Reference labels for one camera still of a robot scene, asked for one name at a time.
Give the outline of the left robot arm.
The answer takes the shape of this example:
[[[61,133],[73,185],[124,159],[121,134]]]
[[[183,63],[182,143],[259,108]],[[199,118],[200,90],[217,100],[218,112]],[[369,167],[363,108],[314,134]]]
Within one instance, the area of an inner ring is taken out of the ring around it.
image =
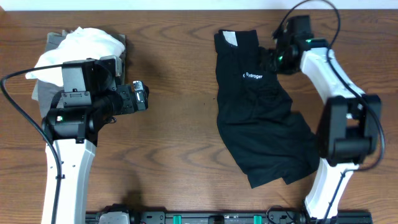
[[[49,143],[41,222],[84,223],[98,133],[117,115],[145,111],[149,89],[140,80],[125,83],[124,61],[115,55],[65,62],[62,78],[42,120]]]

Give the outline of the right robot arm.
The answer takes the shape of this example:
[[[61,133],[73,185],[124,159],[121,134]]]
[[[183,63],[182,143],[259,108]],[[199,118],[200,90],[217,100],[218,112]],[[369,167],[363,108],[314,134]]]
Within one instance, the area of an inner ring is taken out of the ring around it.
[[[314,85],[324,108],[316,131],[320,156],[315,181],[305,197],[303,212],[294,223],[372,223],[370,212],[338,210],[352,175],[375,168],[362,167],[379,146],[385,152],[380,122],[381,99],[356,86],[339,65],[332,43],[316,38],[310,17],[285,16],[274,31],[276,47],[266,65],[284,75],[302,72]]]

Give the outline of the black t-shirt with logo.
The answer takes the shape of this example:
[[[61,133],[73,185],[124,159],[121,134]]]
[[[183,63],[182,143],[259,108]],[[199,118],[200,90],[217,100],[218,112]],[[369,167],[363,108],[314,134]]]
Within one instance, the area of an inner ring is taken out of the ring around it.
[[[218,82],[217,127],[252,188],[300,180],[318,169],[315,135],[272,68],[272,52],[257,32],[219,30],[214,35]]]

